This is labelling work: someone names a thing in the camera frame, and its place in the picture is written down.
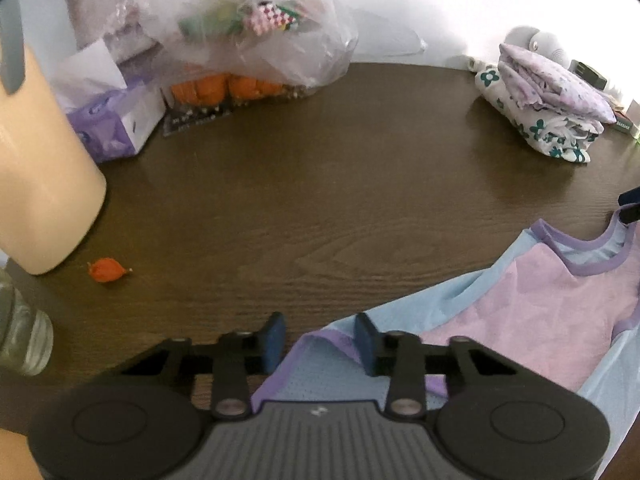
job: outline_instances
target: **beige pitcher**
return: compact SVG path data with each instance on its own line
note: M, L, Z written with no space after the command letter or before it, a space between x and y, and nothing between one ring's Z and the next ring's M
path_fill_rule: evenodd
M17 0L0 1L0 48L0 249L42 274L80 243L106 182L23 46Z

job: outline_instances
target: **white garment with green flowers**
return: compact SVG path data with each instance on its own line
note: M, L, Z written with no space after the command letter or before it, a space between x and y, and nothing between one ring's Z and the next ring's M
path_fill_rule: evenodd
M519 108L513 100L497 66L470 59L469 69L476 74L476 87L487 101L513 124L534 150L569 162L589 162L589 145L603 132L596 120L553 110Z

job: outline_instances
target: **wooden table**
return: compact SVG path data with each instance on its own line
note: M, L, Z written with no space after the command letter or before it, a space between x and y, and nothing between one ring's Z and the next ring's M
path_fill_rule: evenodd
M53 392L167 336L212 342L273 310L289 338L490 266L534 220L598 235L618 194L640 184L640 149L610 131L578 166L530 149L478 97L473 76L358 64L317 95L262 104L155 136L103 165L103 212L67 261L33 278L55 343L34 380L3 373L0 425L24 431ZM111 285L87 262L133 273ZM606 475L636 479L627 439Z

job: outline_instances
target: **tissue box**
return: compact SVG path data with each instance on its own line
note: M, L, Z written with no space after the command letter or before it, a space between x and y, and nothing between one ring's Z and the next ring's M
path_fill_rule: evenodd
M164 116L161 91L143 82L111 90L67 118L95 162L137 155Z

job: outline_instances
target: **checkered pattern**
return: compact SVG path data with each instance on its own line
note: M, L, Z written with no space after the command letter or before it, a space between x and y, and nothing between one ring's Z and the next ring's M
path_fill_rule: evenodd
M296 19L276 4L259 5L247 19L247 25L257 36L271 30L290 30L297 25Z

